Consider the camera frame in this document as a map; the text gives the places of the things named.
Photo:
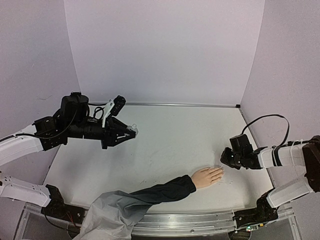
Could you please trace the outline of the clear nail polish bottle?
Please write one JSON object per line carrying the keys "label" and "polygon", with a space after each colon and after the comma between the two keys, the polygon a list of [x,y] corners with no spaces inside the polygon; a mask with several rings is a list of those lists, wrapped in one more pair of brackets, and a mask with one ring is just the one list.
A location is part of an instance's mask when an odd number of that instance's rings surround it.
{"label": "clear nail polish bottle", "polygon": [[135,135],[139,133],[137,125],[135,123],[133,125],[128,125],[126,129],[134,132]]}

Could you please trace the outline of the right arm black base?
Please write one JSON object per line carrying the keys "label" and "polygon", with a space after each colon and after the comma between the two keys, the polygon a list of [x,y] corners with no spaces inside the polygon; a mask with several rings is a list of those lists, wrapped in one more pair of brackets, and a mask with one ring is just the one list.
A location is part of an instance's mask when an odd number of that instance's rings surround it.
{"label": "right arm black base", "polygon": [[236,228],[243,229],[250,226],[266,224],[278,219],[278,207],[272,208],[267,201],[267,196],[271,192],[264,193],[257,201],[256,207],[234,212],[232,219],[235,221]]}

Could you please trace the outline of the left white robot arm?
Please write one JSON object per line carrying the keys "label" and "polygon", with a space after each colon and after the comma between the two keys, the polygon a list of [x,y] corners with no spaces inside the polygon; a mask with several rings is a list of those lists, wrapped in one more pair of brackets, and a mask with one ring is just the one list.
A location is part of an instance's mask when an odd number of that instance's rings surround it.
{"label": "left white robot arm", "polygon": [[105,104],[96,104],[90,113],[89,98],[72,92],[62,98],[60,108],[52,116],[35,120],[0,140],[0,165],[67,145],[70,138],[100,141],[104,150],[134,139],[137,127],[116,118],[125,104],[126,99],[118,95]]}

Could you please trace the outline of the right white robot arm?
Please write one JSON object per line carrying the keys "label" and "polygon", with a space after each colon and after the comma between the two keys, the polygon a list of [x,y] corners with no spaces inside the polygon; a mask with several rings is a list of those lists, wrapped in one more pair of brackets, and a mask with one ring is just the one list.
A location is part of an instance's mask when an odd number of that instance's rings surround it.
{"label": "right white robot arm", "polygon": [[263,199],[273,209],[310,193],[320,191],[320,136],[310,140],[289,141],[276,147],[253,149],[246,134],[230,139],[220,162],[234,169],[261,170],[287,166],[305,168],[305,174],[271,190]]}

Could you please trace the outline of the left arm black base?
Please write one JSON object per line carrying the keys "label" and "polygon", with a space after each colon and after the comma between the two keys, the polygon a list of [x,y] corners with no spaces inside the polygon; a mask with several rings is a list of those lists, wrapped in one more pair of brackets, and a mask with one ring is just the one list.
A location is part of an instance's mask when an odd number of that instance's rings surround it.
{"label": "left arm black base", "polygon": [[80,225],[85,218],[86,210],[80,206],[66,204],[57,187],[50,184],[46,184],[45,187],[48,189],[50,201],[47,206],[41,208],[41,214],[50,224],[60,229],[62,227],[54,225],[49,221],[48,217],[71,223],[75,230],[67,231],[78,234],[81,228]]}

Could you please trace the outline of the mannequin hand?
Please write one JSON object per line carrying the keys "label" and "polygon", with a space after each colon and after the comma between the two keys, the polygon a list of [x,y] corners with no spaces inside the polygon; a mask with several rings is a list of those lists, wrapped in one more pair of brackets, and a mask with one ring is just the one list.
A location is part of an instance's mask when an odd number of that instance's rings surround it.
{"label": "mannequin hand", "polygon": [[197,170],[192,176],[191,180],[196,189],[209,187],[219,182],[224,175],[224,169],[221,167],[206,167]]}

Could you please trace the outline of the black and grey sleeve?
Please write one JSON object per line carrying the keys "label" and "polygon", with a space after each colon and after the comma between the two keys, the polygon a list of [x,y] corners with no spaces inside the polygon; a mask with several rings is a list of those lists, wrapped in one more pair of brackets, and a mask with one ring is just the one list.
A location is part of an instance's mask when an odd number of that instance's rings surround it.
{"label": "black and grey sleeve", "polygon": [[161,203],[185,199],[196,191],[188,175],[132,193],[102,193],[89,207],[75,240],[130,240],[134,226]]}

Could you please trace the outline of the aluminium table back rail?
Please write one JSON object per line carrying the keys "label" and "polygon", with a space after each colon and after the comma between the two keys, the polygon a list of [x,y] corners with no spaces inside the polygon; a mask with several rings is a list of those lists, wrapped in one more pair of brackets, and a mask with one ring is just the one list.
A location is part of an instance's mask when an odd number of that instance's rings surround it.
{"label": "aluminium table back rail", "polygon": [[241,105],[221,105],[204,103],[164,103],[164,102],[127,102],[127,106],[157,106],[157,107],[194,107],[194,108],[228,108],[240,109]]}

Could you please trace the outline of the aluminium table rail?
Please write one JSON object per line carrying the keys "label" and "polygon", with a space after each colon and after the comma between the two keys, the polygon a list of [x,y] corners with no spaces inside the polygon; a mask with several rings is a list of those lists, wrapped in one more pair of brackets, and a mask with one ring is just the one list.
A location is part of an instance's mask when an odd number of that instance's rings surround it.
{"label": "aluminium table rail", "polygon": [[[241,224],[244,218],[234,211],[201,213],[147,213],[132,231],[137,237],[187,238],[227,235],[232,239],[248,240],[299,240],[293,208],[289,203],[281,206],[278,218],[267,223]],[[16,240],[46,239],[48,236],[69,240],[78,232],[72,222],[49,215],[32,203],[24,205],[16,228]]]}
{"label": "aluminium table rail", "polygon": [[164,102],[127,102],[127,106],[157,106],[157,107],[194,107],[194,108],[228,108],[240,109],[241,105],[221,105],[204,103],[164,103]]}

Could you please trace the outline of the aluminium table front rail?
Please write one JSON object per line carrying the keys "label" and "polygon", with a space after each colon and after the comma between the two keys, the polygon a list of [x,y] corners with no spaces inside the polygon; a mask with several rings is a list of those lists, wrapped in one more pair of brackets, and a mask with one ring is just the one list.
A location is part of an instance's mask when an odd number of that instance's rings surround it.
{"label": "aluminium table front rail", "polygon": [[[241,224],[244,218],[234,211],[201,213],[147,213],[132,231],[137,237],[187,238],[227,235],[232,239],[248,240],[299,240],[293,208],[289,203],[281,206],[278,218],[267,223]],[[72,222],[49,215],[32,203],[24,205],[16,228],[16,240],[46,239],[48,236],[69,240],[78,232]]]}

